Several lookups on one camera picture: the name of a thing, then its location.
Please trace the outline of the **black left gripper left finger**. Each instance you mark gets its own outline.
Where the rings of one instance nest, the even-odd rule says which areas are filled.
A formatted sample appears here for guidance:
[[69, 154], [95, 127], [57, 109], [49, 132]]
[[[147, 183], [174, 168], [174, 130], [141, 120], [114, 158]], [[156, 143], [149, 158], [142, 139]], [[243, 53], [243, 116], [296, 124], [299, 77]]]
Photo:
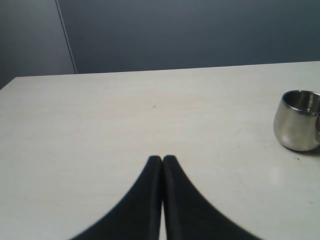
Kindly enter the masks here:
[[150, 156], [126, 195], [74, 240], [158, 240], [162, 215], [162, 159]]

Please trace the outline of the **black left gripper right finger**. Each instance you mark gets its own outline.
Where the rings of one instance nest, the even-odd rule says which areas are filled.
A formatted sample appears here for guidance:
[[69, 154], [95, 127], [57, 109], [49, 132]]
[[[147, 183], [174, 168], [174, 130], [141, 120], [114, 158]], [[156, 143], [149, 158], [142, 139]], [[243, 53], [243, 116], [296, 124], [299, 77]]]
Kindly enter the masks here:
[[168, 240], [258, 240], [219, 212], [196, 189], [174, 155], [163, 158]]

